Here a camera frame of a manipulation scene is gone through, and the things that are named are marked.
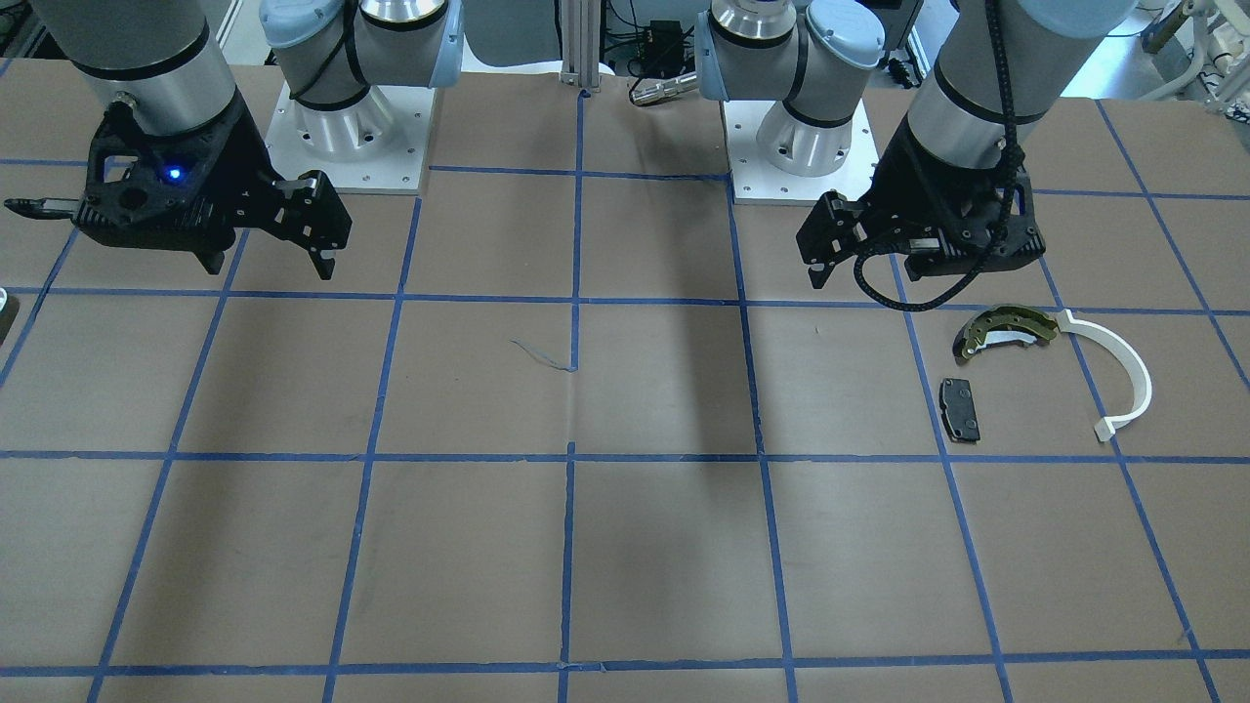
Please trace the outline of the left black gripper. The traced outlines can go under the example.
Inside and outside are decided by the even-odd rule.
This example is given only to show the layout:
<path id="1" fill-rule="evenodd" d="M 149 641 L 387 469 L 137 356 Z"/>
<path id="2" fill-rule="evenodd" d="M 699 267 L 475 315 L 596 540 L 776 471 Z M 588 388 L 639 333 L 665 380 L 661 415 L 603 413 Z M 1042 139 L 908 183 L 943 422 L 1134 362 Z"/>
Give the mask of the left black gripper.
<path id="1" fill-rule="evenodd" d="M 1028 266 L 1045 253 L 1034 218 L 1031 183 L 1026 170 L 1019 170 L 1008 235 L 992 245 L 1001 184 L 992 168 L 965 169 L 938 159 L 918 143 L 910 125 L 901 123 L 879 159 L 862 203 L 840 191 L 825 191 L 796 231 L 812 289 L 822 289 L 834 268 L 855 254 L 862 241 L 858 223 L 874 244 L 938 240 L 938 249 L 912 251 L 902 263 L 912 280 L 964 275 L 982 251 L 988 251 L 982 271 Z"/>

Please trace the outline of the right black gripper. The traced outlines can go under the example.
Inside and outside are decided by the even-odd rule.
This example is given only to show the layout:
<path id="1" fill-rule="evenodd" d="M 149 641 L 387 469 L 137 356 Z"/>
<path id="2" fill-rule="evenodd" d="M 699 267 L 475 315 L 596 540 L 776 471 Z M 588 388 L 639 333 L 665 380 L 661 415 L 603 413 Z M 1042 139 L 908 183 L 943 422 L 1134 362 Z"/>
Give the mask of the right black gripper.
<path id="1" fill-rule="evenodd" d="M 142 133 L 135 108 L 138 99 L 119 93 L 91 139 L 74 215 L 80 231 L 105 246 L 189 251 L 219 274 L 238 226 L 276 221 L 272 235 L 331 279 L 352 216 L 328 173 L 278 180 L 241 93 L 204 125 L 166 138 Z"/>

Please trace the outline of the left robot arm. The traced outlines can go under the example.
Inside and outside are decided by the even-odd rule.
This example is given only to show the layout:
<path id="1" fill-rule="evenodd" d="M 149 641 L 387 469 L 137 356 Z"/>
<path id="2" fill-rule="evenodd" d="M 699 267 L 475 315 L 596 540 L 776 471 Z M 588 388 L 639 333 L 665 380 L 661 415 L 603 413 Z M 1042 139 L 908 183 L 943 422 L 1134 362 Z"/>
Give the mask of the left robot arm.
<path id="1" fill-rule="evenodd" d="M 1022 143 L 1131 1 L 962 1 L 930 73 L 862 196 L 826 191 L 796 231 L 812 288 L 852 260 L 902 255 L 912 280 L 1012 271 L 1046 250 Z M 888 31 L 858 1 L 714 1 L 692 28 L 702 98 L 762 100 L 756 138 L 772 166 L 824 176 Z"/>

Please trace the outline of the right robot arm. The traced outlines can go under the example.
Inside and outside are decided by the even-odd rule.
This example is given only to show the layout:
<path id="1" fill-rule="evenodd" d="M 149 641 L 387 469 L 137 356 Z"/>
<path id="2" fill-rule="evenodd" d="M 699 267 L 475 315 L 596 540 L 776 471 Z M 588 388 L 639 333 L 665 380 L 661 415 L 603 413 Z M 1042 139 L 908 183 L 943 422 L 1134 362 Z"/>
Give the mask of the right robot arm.
<path id="1" fill-rule="evenodd" d="M 352 218 L 331 176 L 285 179 L 195 1 L 36 1 L 105 108 L 81 196 L 10 196 L 32 220 L 70 220 L 102 246 L 188 251 L 222 270 L 238 228 L 261 228 L 332 276 Z M 462 65 L 459 1 L 264 1 L 299 138 L 341 161 L 379 154 L 398 119 L 384 86 L 434 89 Z"/>

